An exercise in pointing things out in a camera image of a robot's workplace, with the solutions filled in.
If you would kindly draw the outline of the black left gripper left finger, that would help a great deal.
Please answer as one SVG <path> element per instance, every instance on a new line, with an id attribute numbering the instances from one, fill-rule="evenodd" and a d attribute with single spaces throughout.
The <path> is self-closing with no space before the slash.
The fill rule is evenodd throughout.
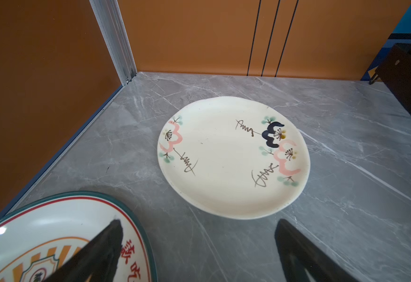
<path id="1" fill-rule="evenodd" d="M 113 220 L 92 241 L 74 255 L 47 282 L 112 282 L 120 257 L 123 228 Z"/>

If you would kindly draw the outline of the orange sunburst plate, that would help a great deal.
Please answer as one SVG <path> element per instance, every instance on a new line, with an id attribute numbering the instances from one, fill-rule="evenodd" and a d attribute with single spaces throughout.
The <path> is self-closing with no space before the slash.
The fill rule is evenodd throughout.
<path id="1" fill-rule="evenodd" d="M 156 282 L 156 263 L 137 216 L 103 193 L 50 196 L 0 220 L 0 282 L 41 282 L 66 264 L 113 220 L 123 239 L 115 281 Z"/>

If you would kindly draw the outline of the aluminium corner post left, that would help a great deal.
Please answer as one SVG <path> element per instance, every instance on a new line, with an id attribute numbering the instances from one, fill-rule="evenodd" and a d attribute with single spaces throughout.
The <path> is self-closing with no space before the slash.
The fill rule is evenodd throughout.
<path id="1" fill-rule="evenodd" d="M 90 0 L 101 33 L 122 86 L 128 85 L 138 70 L 117 0 Z"/>

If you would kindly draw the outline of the cream floral plate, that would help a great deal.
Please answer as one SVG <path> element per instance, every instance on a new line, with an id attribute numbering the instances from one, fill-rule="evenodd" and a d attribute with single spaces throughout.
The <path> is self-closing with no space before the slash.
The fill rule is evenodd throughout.
<path id="1" fill-rule="evenodd" d="M 158 163 L 169 185 L 213 215 L 273 215 L 303 192 L 311 170 L 295 125 L 262 103 L 222 96 L 193 102 L 163 126 Z"/>

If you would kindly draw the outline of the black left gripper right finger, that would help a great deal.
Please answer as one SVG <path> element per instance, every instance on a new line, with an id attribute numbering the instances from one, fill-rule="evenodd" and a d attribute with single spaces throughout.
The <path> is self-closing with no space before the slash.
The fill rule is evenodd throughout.
<path id="1" fill-rule="evenodd" d="M 289 221 L 280 219 L 274 235 L 288 282 L 355 282 L 357 279 L 331 260 Z"/>

